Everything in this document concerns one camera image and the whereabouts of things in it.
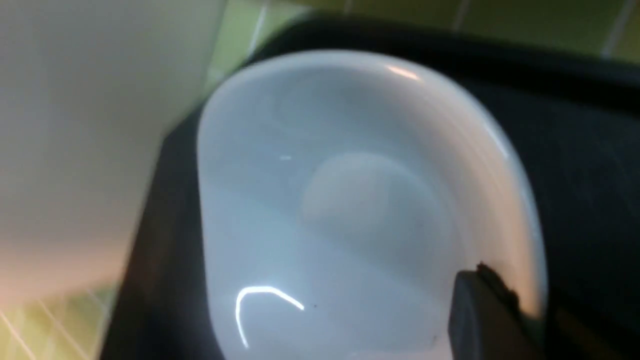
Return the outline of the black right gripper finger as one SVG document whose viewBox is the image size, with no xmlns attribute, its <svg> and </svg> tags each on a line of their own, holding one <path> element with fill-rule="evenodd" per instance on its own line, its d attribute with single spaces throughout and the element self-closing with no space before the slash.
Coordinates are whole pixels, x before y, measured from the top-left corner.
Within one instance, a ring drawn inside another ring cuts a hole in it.
<svg viewBox="0 0 640 360">
<path fill-rule="evenodd" d="M 480 262 L 457 272 L 447 333 L 454 360 L 541 360 L 526 333 L 519 298 Z"/>
</svg>

